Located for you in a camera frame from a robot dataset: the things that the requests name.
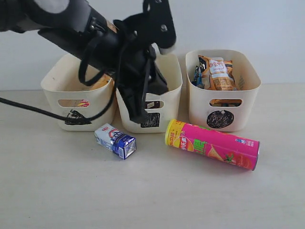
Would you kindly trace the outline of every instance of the table surface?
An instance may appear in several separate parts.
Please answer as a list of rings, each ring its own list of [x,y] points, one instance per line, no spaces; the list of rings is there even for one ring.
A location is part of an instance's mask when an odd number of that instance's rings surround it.
[[[41,91],[0,96],[49,109]],[[254,172],[166,146],[164,134],[134,135],[122,161],[93,132],[0,104],[0,228],[304,228],[304,104],[305,84],[262,86],[235,133],[261,141]],[[118,114],[113,126],[124,130]]]

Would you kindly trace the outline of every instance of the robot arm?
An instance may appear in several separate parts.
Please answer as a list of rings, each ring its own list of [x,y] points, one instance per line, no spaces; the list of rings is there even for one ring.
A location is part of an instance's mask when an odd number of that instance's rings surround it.
[[[40,36],[77,58],[86,59],[87,64],[101,72],[115,72],[126,36],[132,37],[120,57],[118,89],[130,119],[140,123],[146,116],[146,93],[161,95],[168,91],[166,81],[154,62],[156,56],[151,45],[156,43],[162,54],[176,42],[169,2],[144,0],[143,13],[114,24],[119,29],[86,0],[0,0],[0,31],[24,33],[38,30]],[[85,56],[94,39],[98,43],[90,56]],[[86,81],[84,69],[80,69],[79,76],[83,84],[92,85],[98,81]]]

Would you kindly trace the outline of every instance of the black wire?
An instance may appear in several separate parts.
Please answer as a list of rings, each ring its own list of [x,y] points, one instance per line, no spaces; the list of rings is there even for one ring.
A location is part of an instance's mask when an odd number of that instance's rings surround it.
[[[65,121],[65,122],[88,123],[88,122],[94,121],[94,120],[100,118],[101,116],[103,116],[108,111],[108,109],[111,107],[111,104],[114,101],[115,92],[116,92],[116,89],[118,88],[118,83],[119,83],[119,80],[120,80],[122,56],[123,56],[123,53],[125,52],[126,48],[128,47],[128,45],[129,45],[129,42],[126,42],[123,45],[123,47],[121,48],[120,53],[119,53],[119,59],[118,59],[118,63],[117,63],[117,73],[116,73],[116,77],[115,77],[115,80],[114,80],[114,86],[113,86],[112,94],[110,96],[110,100],[107,103],[107,105],[105,106],[105,108],[93,117],[90,117],[90,118],[68,118],[68,117],[60,116],[58,114],[54,114],[52,112],[48,112],[48,111],[39,109],[37,107],[17,103],[17,102],[14,102],[14,101],[11,101],[11,100],[8,100],[8,99],[4,99],[4,98],[1,98],[1,97],[0,97],[0,103],[7,104],[7,105],[10,105],[10,106],[14,106],[14,107],[17,107],[17,108],[21,108],[21,109],[24,109],[24,110],[33,111],[33,112],[36,112],[36,113],[39,113],[39,114],[42,114],[42,115],[46,115],[48,117],[55,118],[55,119],[58,119],[58,120],[62,120],[62,121]]]

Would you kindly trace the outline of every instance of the pink chip can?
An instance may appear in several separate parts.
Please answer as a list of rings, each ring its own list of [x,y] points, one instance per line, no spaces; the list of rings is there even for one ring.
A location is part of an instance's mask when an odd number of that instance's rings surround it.
[[[168,146],[255,170],[260,142],[173,119],[166,131]]]

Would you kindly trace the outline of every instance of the screw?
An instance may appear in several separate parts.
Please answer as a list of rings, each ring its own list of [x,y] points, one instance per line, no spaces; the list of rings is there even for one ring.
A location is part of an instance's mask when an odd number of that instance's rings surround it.
[[[167,32],[168,31],[167,26],[166,25],[162,25],[161,26],[161,31],[162,32]]]

